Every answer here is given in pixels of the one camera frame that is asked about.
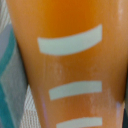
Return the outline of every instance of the orange juice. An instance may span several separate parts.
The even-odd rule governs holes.
[[[42,128],[122,128],[127,0],[6,0]]]

